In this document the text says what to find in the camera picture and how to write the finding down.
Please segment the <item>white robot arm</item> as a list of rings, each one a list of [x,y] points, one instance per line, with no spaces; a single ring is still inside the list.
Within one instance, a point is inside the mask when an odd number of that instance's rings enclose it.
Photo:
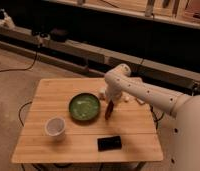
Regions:
[[[104,79],[106,96],[115,103],[126,92],[176,119],[171,171],[200,171],[200,95],[136,81],[127,64],[109,70]]]

